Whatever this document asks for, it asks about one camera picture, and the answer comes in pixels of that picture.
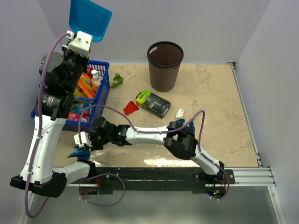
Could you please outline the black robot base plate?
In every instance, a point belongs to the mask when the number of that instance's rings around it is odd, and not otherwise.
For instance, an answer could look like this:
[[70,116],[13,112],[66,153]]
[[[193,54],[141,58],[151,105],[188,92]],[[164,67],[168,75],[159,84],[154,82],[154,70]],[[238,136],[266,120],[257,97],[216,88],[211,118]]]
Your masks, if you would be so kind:
[[77,180],[80,186],[97,187],[100,184],[100,194],[112,194],[123,190],[118,178],[120,177],[127,191],[189,191],[194,194],[212,193],[212,187],[218,189],[221,184],[235,184],[233,170],[226,169],[227,181],[213,181],[208,179],[200,167],[187,168],[117,168],[97,167],[96,174],[103,174],[97,180]]

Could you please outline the blue plastic dustpan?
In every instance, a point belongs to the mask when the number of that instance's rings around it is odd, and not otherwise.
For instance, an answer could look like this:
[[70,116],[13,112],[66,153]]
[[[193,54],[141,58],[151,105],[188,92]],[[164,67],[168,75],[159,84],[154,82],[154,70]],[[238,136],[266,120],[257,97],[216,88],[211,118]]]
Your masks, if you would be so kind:
[[71,0],[69,26],[73,32],[82,31],[100,42],[105,36],[113,13],[90,0]]

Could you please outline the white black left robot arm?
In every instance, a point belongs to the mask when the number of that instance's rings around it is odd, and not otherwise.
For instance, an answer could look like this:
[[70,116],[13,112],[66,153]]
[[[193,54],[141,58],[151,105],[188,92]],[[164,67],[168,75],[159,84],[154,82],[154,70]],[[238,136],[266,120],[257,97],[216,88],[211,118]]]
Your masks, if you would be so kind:
[[90,56],[90,51],[81,53],[66,46],[62,50],[42,58],[34,136],[21,174],[10,181],[12,187],[53,198],[59,197],[70,183],[79,179],[92,183],[97,177],[95,164],[87,159],[53,168],[58,139],[74,102],[73,93]]

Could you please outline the small white paper scrap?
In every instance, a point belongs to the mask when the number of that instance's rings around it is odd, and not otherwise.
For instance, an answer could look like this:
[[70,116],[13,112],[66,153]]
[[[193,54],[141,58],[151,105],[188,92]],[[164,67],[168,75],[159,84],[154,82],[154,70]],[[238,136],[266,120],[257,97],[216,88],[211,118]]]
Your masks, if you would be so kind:
[[177,118],[177,119],[182,119],[183,118],[183,116],[184,116],[184,109],[179,109],[178,111],[177,111],[177,113],[176,113],[176,116],[175,116],[175,118]]

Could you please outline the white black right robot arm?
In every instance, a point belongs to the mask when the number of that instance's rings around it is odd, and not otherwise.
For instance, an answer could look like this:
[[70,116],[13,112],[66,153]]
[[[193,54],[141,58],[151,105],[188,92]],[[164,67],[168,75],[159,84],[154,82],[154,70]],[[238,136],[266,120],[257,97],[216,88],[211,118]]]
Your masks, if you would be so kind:
[[93,123],[93,129],[94,132],[88,134],[88,138],[94,150],[102,150],[107,143],[119,147],[137,144],[161,145],[176,158],[192,160],[199,165],[204,172],[201,175],[204,179],[219,183],[225,177],[224,164],[201,147],[202,127],[198,139],[188,127],[183,127],[175,121],[159,128],[141,128],[132,125],[115,125],[100,117]]

